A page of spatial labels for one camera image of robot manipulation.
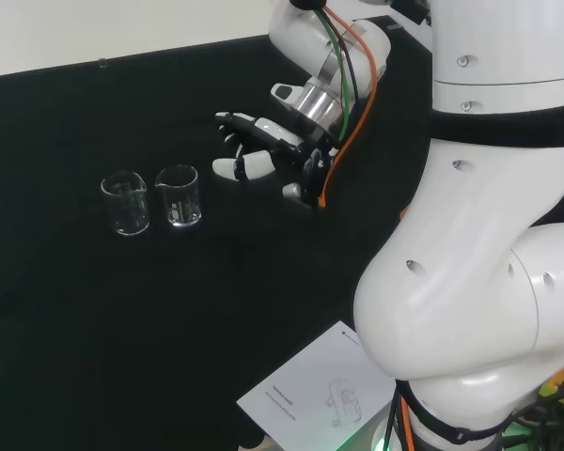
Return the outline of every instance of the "transparent glass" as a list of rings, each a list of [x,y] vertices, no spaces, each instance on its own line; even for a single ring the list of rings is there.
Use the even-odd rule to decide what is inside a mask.
[[[172,226],[187,227],[200,220],[196,169],[186,164],[167,167],[157,176],[155,186],[163,195],[167,220]]]
[[[142,233],[149,226],[147,184],[135,172],[121,171],[101,183],[111,225],[120,235]]]

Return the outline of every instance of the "robot finger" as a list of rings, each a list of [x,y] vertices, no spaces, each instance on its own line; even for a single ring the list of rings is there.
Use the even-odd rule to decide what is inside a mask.
[[[267,150],[241,156],[237,159],[221,158],[212,164],[213,172],[228,180],[248,181],[272,174],[275,171],[272,157]]]
[[[224,127],[231,128],[236,132],[251,133],[253,127],[257,120],[254,117],[245,115],[243,113],[217,113],[215,114],[215,124],[218,127],[223,125]]]

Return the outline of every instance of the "screw hole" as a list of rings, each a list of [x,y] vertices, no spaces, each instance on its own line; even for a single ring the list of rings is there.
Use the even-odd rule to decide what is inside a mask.
[[[543,273],[543,284],[549,289],[554,289],[554,277],[548,272]]]
[[[420,265],[417,261],[407,260],[405,262],[405,266],[407,266],[407,269],[413,272],[415,275],[425,274],[424,267]]]
[[[474,164],[466,160],[456,160],[451,165],[460,172],[472,172],[475,169]]]

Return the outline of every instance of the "black table surface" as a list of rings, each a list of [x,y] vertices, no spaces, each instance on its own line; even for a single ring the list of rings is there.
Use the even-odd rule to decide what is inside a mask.
[[[426,161],[431,55],[388,18],[388,71],[335,173],[327,211],[283,181],[218,179],[219,111],[288,125],[269,98],[302,85],[267,37],[0,77],[0,450],[237,449],[236,400],[338,320]],[[199,172],[203,220],[113,233],[99,185]],[[564,201],[551,220],[564,221]]]

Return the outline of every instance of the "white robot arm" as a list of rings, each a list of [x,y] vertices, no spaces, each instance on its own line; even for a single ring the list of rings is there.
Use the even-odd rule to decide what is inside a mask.
[[[271,36],[318,77],[331,51],[312,14],[282,2]],[[431,17],[435,139],[354,318],[369,357],[457,431],[412,412],[418,440],[478,451],[495,437],[467,442],[469,431],[500,425],[564,366],[564,225],[529,228],[564,195],[564,0],[431,0]],[[379,36],[368,45],[384,70]]]

